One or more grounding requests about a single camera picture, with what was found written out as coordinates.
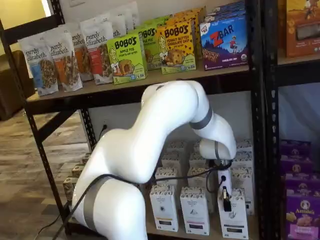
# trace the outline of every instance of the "power cord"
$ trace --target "power cord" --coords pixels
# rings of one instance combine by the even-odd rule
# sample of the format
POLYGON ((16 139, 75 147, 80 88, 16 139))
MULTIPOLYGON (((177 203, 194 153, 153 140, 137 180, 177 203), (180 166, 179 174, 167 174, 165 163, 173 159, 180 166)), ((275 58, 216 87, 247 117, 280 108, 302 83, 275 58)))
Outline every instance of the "power cord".
MULTIPOLYGON (((160 179, 155 179, 154 182, 159 182, 159 181, 167 181, 167 180, 182 180, 182 179, 191 179, 191 178, 194 178, 194 177, 198 177, 198 176, 201 176, 203 174, 206 174, 206 173, 211 173, 213 171, 223 171, 223 170, 227 170, 228 168, 231 167, 231 164, 232 162, 230 162, 229 164, 227 165, 219 165, 219 166, 214 166, 214 167, 211 167, 210 169, 208 170, 205 170, 203 172, 200 172, 198 174, 195 174, 195 175, 190 175, 190 176, 177 176, 177 177, 165 177, 165 178, 160 178, 160 179)), ((71 210, 71 212, 69 213, 69 215, 65 218, 65 220, 63 221, 63 224, 60 226, 60 228, 58 229, 58 231, 55 233, 55 235, 53 236, 52 240, 56 240, 57 237, 60 235, 61 231, 65 228, 65 226, 68 224, 70 218, 73 216, 73 214, 75 213, 76 209, 78 208, 79 204, 81 203, 81 201, 84 199, 85 195, 87 194, 87 192, 89 191, 89 189, 95 185, 99 180, 103 179, 103 178, 106 178, 106 177, 110 177, 110 178, 113 178, 113 179, 116 179, 116 180, 119 180, 119 181, 122 181, 122 182, 125 182, 125 183, 128 183, 128 184, 134 184, 133 182, 130 182, 128 180, 125 180, 119 176, 115 176, 115 175, 112 175, 112 174, 102 174, 98 177, 96 177, 90 184, 89 186, 85 189, 85 191, 83 192, 83 194, 81 195, 81 197, 79 198, 78 202, 74 205, 74 208, 71 210)))

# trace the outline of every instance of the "yellow box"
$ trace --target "yellow box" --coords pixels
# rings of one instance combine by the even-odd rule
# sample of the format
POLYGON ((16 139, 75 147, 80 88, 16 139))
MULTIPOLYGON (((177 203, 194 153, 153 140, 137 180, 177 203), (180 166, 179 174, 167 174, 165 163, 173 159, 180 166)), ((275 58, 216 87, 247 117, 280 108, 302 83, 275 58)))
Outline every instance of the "yellow box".
POLYGON ((159 26, 156 31, 163 74, 196 69, 193 19, 159 26))

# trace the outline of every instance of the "white robotic arm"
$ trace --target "white robotic arm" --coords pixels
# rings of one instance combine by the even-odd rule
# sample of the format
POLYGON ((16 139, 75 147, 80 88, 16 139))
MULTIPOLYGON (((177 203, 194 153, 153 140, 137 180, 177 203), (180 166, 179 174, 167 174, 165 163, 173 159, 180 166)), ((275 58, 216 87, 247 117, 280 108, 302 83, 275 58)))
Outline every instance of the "white robotic arm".
MULTIPOLYGON (((233 131, 221 116, 213 113, 198 82, 173 81, 149 86, 141 103, 132 128, 112 129, 97 143, 75 187, 73 207, 91 182, 103 174, 146 183, 167 136, 186 123, 203 138, 200 154, 204 158, 235 157, 233 131)), ((147 240, 145 211, 144 198, 135 186, 106 177, 90 188, 74 216, 109 240, 147 240)))

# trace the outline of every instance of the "brand logo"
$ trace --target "brand logo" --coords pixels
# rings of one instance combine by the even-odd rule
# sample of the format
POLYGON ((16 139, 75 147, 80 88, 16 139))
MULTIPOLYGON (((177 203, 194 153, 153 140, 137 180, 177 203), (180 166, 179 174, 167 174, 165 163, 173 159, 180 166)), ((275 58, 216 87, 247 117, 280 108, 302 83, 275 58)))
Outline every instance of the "brand logo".
POLYGON ((129 45, 136 45, 137 44, 137 37, 133 36, 130 37, 129 39, 125 39, 125 40, 120 40, 120 41, 116 41, 114 43, 115 49, 119 49, 120 47, 128 47, 129 45))
POLYGON ((166 29, 164 31, 165 38, 169 36, 178 36, 179 34, 187 34, 189 32, 188 25, 182 25, 175 28, 166 29))
POLYGON ((217 47, 224 43, 224 37, 234 32, 233 26, 229 25, 221 31, 216 31, 210 35, 210 39, 213 40, 213 46, 217 47))

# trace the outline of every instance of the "black metal shelf frame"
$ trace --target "black metal shelf frame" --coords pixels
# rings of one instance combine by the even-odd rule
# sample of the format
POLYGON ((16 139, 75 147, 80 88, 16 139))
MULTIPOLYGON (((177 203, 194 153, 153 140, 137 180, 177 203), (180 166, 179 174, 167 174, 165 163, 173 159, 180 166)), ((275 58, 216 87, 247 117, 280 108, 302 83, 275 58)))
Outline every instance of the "black metal shelf frame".
MULTIPOLYGON (((84 126, 86 129, 86 133, 88 135, 89 144, 94 148, 96 145, 96 137, 93 131, 90 115, 88 112, 88 108, 97 107, 98 100, 99 103, 102 103, 102 98, 108 98, 110 100, 117 99, 112 95, 118 94, 120 96, 122 94, 121 91, 117 92, 101 92, 101 93, 93 93, 87 96, 78 96, 74 97, 72 101, 67 97, 62 99, 53 99, 48 100, 46 107, 41 108, 41 106, 35 107, 31 106, 30 103, 26 100, 24 93, 22 91, 21 78, 17 71, 13 55, 10 49, 10 45, 16 43, 18 39, 31 36, 36 33, 40 33, 52 28, 57 27, 59 24, 63 24, 65 22, 63 13, 61 10, 61 6, 59 0, 51 0, 52 9, 54 11, 54 15, 39 19, 30 23, 26 23, 24 25, 6 29, 4 30, 1 21, 0 21, 0 36, 1 41, 5 50, 5 53, 8 58, 9 65, 14 74, 15 83, 19 89, 20 98, 23 102, 23 107, 25 109, 36 145, 38 147, 41 160, 43 162, 43 166, 45 168, 52 193, 54 195, 56 205, 61 214, 62 220, 66 219, 67 215, 70 213, 69 209, 63 206, 58 189, 50 169, 50 165, 46 156, 46 152, 43 147, 43 141, 53 133, 62 123, 64 123, 77 109, 81 110, 81 115, 83 117, 84 126), (81 103, 86 102, 82 106, 74 103, 79 101, 81 103), (38 129, 35 123, 34 115, 43 114, 49 112, 59 112, 54 118, 52 118, 49 122, 47 122, 42 128, 38 129)), ((238 72, 233 73, 231 75, 217 75, 214 77, 208 78, 206 81, 202 81, 202 85, 205 88, 208 94, 215 93, 224 93, 228 92, 228 87, 224 86, 218 90, 215 87, 219 87, 220 83, 223 83, 224 79, 231 79, 232 77, 240 77, 243 79, 243 86, 236 88, 236 91, 251 91, 251 110, 252 110, 252 124, 253 124, 253 143, 254 143, 254 167, 255 167, 255 192, 256 192, 256 201, 257 201, 257 214, 258 214, 258 227, 259 227, 259 239, 260 240, 274 240, 273 229, 274 223, 272 218, 272 213, 270 213, 271 203, 269 199, 271 197, 271 188, 270 185, 270 166, 267 161, 267 144, 266 139, 266 125, 268 121, 268 115, 266 116, 266 96, 265 96, 265 86, 264 86, 264 68, 263 61, 265 56, 263 54, 262 49, 262 29, 261 29, 261 5, 260 0, 247 0, 246 1, 246 11, 247 11, 247 33, 248 33, 248 42, 249 42, 249 56, 248 56, 248 64, 249 71, 247 72, 238 72)), ((130 89, 132 94, 126 94, 128 96, 126 98, 126 102, 124 103, 134 103, 139 102, 141 98, 141 93, 143 92, 143 87, 139 87, 137 89, 130 89)), ((108 101, 108 104, 105 105, 116 105, 120 104, 120 102, 112 102, 108 101)), ((72 232, 83 233, 83 234, 92 234, 92 232, 76 223, 70 223, 67 225, 65 229, 67 234, 71 234, 72 232)), ((150 239, 155 239, 157 235, 149 234, 150 239)), ((169 237, 162 236, 161 239, 169 239, 169 237)))

